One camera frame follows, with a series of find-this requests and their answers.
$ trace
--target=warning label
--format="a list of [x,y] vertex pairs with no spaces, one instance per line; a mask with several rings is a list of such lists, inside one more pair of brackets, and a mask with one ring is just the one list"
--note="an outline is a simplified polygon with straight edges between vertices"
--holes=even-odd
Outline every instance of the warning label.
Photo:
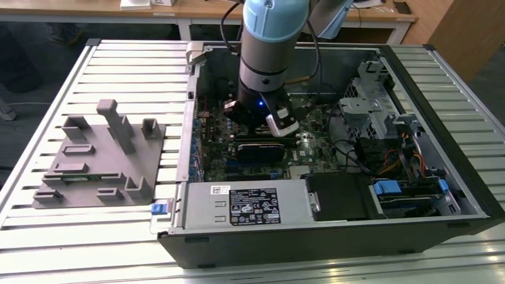
[[230,190],[230,223],[234,226],[282,223],[278,189]]

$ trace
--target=aluminum profile table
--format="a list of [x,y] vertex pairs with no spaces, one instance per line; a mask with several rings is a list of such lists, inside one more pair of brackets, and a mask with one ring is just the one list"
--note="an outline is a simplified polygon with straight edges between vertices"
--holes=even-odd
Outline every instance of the aluminum profile table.
[[[103,40],[87,46],[0,191],[0,283],[503,283],[505,224],[420,254],[184,270],[151,233],[151,206],[36,210],[32,196],[70,114],[116,99],[132,123],[168,125],[156,199],[175,194],[188,74],[186,42]],[[485,183],[505,204],[505,130],[435,51],[396,47],[408,71]],[[407,111],[409,103],[400,90]]]

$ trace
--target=floor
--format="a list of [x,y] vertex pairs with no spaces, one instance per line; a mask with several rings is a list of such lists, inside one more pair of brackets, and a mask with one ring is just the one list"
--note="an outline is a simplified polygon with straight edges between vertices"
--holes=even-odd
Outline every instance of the floor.
[[[26,102],[51,103],[75,61],[83,50],[87,38],[167,40],[179,39],[178,29],[171,25],[135,24],[86,24],[79,25],[84,37],[72,47],[63,47],[48,40],[44,23],[3,23],[23,46],[31,61],[43,75],[44,84],[32,92],[11,93],[0,85],[0,97],[8,104]],[[236,27],[226,31],[230,38],[238,33]],[[216,40],[216,29],[192,27],[196,40]],[[505,124],[505,49],[501,49],[488,65],[483,68],[469,86],[483,102]],[[0,121],[0,166],[16,165],[18,159],[28,144],[36,127],[44,117],[50,105],[12,105],[19,117],[15,121]],[[6,182],[10,172],[0,170],[0,185]]]

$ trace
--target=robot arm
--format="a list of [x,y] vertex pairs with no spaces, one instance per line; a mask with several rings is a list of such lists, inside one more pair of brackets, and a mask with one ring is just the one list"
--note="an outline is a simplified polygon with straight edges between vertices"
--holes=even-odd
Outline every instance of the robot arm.
[[[299,119],[303,119],[295,114],[284,83],[299,35],[310,18],[310,2],[311,0],[247,0],[244,4],[239,94],[238,100],[226,104],[226,115],[251,128],[268,124],[276,137],[296,131]],[[331,17],[330,22],[334,26],[338,24],[339,30],[348,12],[343,4],[351,6],[352,0],[322,0],[318,6],[322,3],[327,7],[338,7],[338,12],[332,9],[326,11],[338,15]],[[327,25],[318,26],[323,27],[316,33],[319,36],[328,33]]]

